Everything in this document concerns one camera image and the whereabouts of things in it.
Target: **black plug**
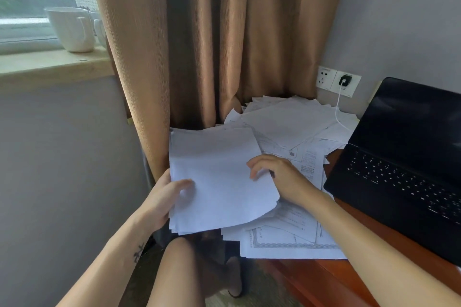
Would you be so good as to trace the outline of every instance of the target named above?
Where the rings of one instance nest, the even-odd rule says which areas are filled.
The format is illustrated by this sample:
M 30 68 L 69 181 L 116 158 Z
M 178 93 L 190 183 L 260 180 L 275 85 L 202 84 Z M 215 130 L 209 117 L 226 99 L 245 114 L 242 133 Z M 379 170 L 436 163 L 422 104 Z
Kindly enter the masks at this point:
M 350 75 L 344 74 L 341 79 L 339 79 L 339 83 L 341 86 L 346 87 L 350 84 L 352 77 Z

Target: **mug rim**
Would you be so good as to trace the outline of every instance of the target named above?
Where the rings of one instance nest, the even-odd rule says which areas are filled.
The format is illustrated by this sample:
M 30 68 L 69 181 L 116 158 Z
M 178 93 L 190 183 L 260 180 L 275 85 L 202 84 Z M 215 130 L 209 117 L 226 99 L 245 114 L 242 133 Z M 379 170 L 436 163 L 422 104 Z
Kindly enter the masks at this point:
M 53 12 L 82 12 L 86 11 L 87 9 L 81 7 L 70 7 L 70 6 L 53 6 L 53 7 L 45 7 L 45 11 L 53 11 Z

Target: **cable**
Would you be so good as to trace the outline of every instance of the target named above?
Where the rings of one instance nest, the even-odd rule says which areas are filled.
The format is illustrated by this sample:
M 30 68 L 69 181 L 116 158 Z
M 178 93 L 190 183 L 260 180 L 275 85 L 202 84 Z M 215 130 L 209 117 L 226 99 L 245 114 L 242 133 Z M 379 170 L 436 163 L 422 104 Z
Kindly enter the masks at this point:
M 343 83 L 343 80 L 345 81 L 346 79 L 342 79 L 340 82 L 339 82 L 339 93 L 338 93 L 338 102 L 336 102 L 336 108 L 335 108 L 335 118 L 336 118 L 336 121 L 338 122 L 338 124 L 340 124 L 344 129 L 347 129 L 350 131 L 350 129 L 346 126 L 344 126 L 343 124 L 341 124 L 341 122 L 338 120 L 338 107 L 339 107 L 339 98 L 341 97 L 341 89 L 343 88 L 341 86 L 341 84 Z

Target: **bare leg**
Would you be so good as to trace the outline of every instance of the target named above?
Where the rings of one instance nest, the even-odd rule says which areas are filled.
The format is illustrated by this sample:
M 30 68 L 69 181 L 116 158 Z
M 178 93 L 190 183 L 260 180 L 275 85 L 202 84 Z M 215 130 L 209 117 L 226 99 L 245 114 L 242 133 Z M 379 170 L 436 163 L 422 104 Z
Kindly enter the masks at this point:
M 190 242 L 176 238 L 165 249 L 147 307 L 201 307 L 205 298 L 228 289 L 242 289 L 237 258 L 220 265 L 200 256 Z

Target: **hand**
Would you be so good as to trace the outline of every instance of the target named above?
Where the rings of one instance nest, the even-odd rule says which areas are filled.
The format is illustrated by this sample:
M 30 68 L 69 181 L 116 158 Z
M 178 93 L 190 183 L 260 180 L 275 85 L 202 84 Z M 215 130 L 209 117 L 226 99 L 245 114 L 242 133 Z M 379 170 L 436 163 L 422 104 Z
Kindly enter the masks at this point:
M 175 204 L 176 198 L 182 189 L 186 189 L 194 182 L 191 179 L 171 181 L 170 169 L 158 179 L 144 203 L 139 208 L 140 213 L 149 218 L 153 224 L 152 231 L 163 227 L 168 220 L 168 213 Z
M 306 194 L 319 191 L 293 164 L 284 158 L 262 154 L 250 159 L 247 166 L 251 169 L 251 179 L 256 178 L 259 170 L 270 170 L 280 196 L 294 204 L 301 206 Z

